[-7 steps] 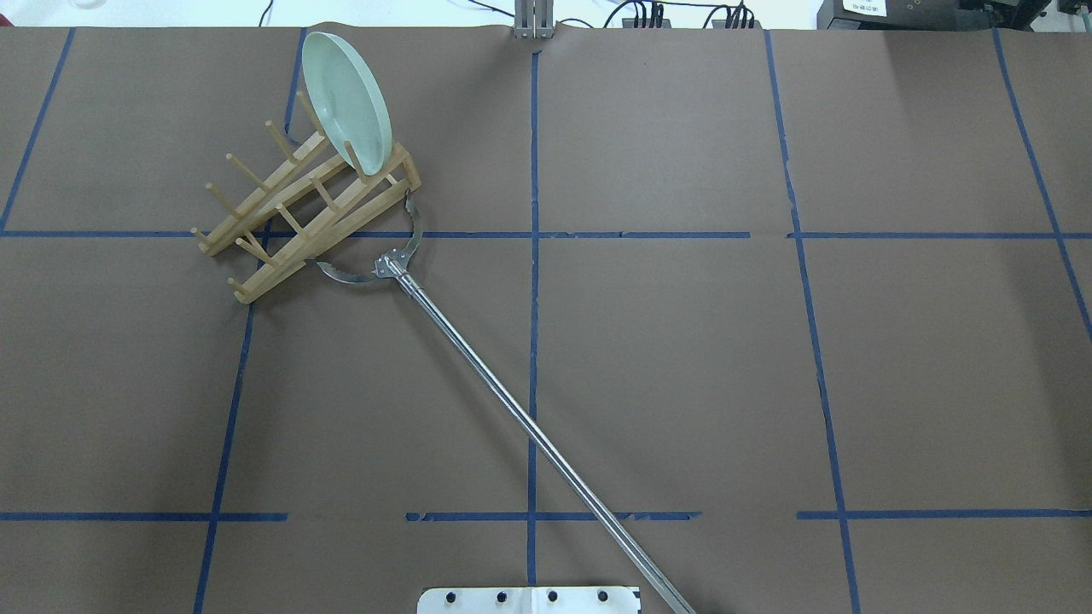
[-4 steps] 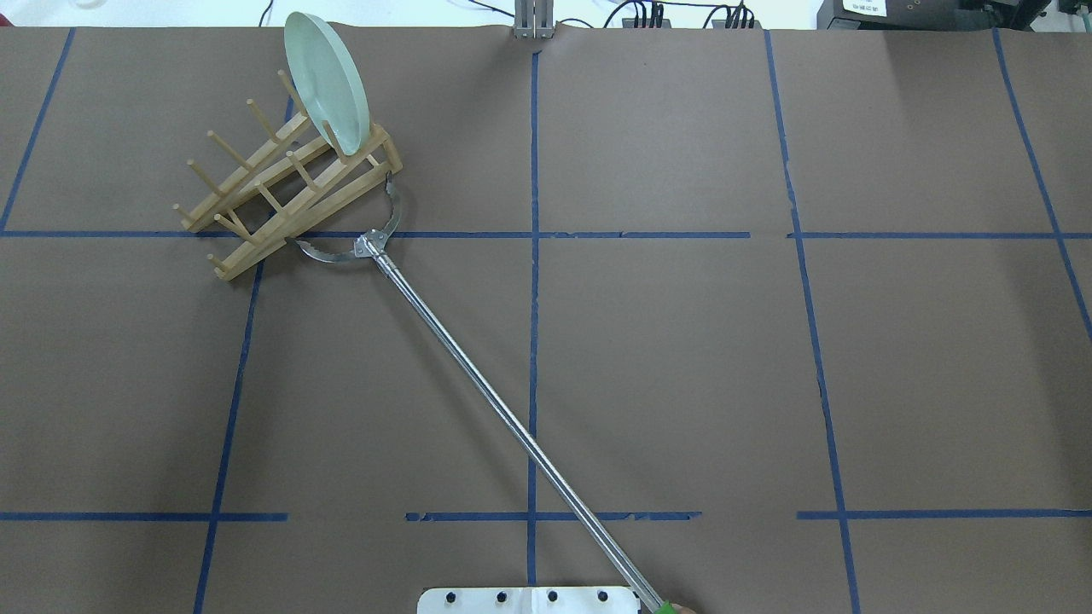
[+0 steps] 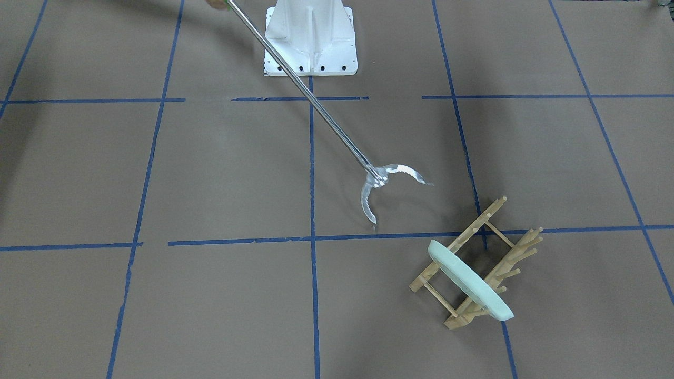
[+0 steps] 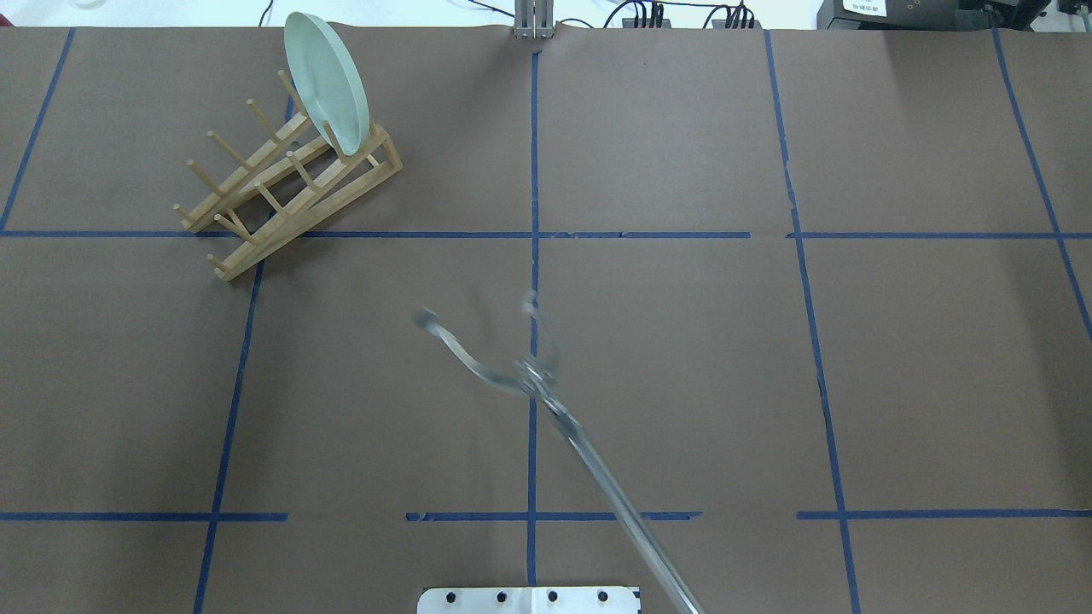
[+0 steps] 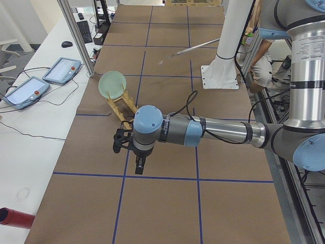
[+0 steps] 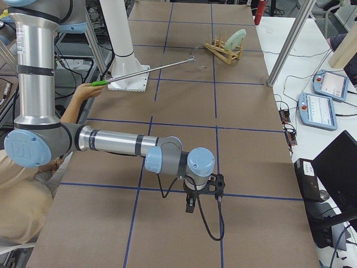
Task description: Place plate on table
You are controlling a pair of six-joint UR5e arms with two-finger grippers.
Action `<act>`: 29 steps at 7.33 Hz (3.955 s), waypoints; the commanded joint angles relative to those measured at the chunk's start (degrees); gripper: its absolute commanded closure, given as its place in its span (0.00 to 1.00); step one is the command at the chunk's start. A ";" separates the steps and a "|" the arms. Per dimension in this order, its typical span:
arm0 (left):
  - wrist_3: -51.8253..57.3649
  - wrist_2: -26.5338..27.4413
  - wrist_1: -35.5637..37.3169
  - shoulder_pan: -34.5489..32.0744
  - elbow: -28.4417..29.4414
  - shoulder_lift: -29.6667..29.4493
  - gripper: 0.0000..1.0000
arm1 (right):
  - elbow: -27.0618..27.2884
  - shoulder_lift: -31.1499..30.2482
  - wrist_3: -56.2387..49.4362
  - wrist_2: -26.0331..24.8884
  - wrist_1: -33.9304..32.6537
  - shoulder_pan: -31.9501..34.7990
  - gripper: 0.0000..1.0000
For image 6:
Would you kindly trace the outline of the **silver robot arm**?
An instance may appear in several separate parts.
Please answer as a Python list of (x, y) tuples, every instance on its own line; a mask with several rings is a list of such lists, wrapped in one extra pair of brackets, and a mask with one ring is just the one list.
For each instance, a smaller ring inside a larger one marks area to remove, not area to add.
[(214, 155), (199, 147), (189, 152), (175, 137), (153, 137), (95, 130), (77, 123), (82, 103), (100, 94), (101, 84), (77, 87), (61, 117), (55, 114), (55, 32), (86, 31), (84, 1), (8, 1), (16, 25), (20, 115), (4, 141), (7, 155), (18, 165), (37, 168), (75, 150), (105, 151), (144, 157), (146, 170), (184, 180), (186, 211), (200, 206), (200, 195), (219, 182)]

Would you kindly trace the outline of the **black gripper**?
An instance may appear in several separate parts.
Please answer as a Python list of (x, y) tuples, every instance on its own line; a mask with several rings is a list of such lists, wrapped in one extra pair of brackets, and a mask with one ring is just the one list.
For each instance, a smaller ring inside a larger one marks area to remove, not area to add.
[(186, 196), (186, 213), (193, 213), (195, 210), (196, 199), (200, 194), (206, 193), (208, 191), (208, 184), (200, 189), (195, 190), (189, 188), (185, 183), (183, 183), (183, 188), (187, 194)]

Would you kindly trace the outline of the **person's bare hand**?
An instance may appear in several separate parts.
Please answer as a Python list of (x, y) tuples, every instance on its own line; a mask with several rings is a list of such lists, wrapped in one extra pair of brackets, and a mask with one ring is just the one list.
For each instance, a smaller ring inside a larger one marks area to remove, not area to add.
[(101, 94), (104, 89), (104, 85), (101, 86), (91, 86), (89, 83), (81, 84), (77, 87), (72, 100), (83, 102), (89, 98), (97, 97)]

